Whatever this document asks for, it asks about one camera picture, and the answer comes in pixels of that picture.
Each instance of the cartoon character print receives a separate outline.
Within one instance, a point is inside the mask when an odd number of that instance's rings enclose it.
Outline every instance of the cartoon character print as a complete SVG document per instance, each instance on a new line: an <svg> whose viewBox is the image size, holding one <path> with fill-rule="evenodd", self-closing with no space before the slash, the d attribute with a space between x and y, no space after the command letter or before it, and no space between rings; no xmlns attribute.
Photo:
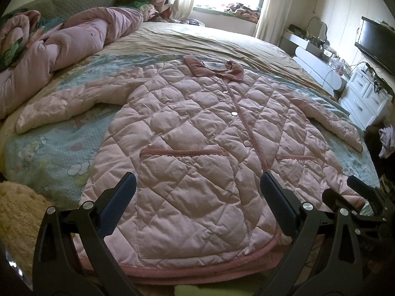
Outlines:
<svg viewBox="0 0 395 296"><path fill-rule="evenodd" d="M73 129L80 129L86 123L94 121L98 117L101 117L102 115L110 112L112 112L110 108L94 107L89 109L88 111L85 111L82 114L76 115L73 119L70 120L70 123L73 126Z"/></svg>
<svg viewBox="0 0 395 296"><path fill-rule="evenodd" d="M90 155L88 155L88 160L83 161L81 163L75 163L73 164L69 170L67 171L67 174L69 176L74 177L75 181L74 183L80 187L81 192L85 189L86 182L88 181L89 178L89 170L90 167L93 164L93 161L97 155L97 150L93 149L92 152L90 152Z"/></svg>
<svg viewBox="0 0 395 296"><path fill-rule="evenodd" d="M29 171L32 166L35 152L44 147L46 143L47 139L42 136L34 140L32 143L26 144L25 147L18 152L18 156L22 161L22 167L25 168L26 171Z"/></svg>

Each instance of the gray quilted headboard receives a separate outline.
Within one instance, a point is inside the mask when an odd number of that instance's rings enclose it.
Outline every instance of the gray quilted headboard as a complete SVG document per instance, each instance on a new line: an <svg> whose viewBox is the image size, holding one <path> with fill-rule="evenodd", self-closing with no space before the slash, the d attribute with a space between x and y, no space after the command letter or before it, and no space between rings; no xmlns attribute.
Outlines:
<svg viewBox="0 0 395 296"><path fill-rule="evenodd" d="M115 0L34 0L18 8L37 10L46 19L69 18L95 6L113 6Z"/></svg>

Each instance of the jacket pocket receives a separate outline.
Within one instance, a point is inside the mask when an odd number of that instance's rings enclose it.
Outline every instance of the jacket pocket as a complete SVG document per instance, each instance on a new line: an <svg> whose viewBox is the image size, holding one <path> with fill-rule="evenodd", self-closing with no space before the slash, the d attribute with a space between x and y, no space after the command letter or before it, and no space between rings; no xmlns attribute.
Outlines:
<svg viewBox="0 0 395 296"><path fill-rule="evenodd" d="M204 257L248 245L225 151L143 149L137 199L141 258Z"/></svg>

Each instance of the drawer handle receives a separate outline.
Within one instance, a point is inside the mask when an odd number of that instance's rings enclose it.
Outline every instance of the drawer handle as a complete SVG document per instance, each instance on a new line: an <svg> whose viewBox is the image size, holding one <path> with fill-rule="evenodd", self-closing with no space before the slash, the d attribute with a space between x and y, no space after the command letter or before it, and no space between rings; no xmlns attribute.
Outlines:
<svg viewBox="0 0 395 296"><path fill-rule="evenodd" d="M357 103L357 101L354 99L354 103L356 104L356 106L358 107L358 109L360 111L363 111L362 107Z"/></svg>

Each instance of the television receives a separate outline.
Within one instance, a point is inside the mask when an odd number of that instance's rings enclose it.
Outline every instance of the television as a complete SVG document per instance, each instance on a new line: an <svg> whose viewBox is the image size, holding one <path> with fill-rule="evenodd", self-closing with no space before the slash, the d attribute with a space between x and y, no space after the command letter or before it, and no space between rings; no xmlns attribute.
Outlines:
<svg viewBox="0 0 395 296"><path fill-rule="evenodd" d="M355 46L395 76L395 32L362 17Z"/></svg>

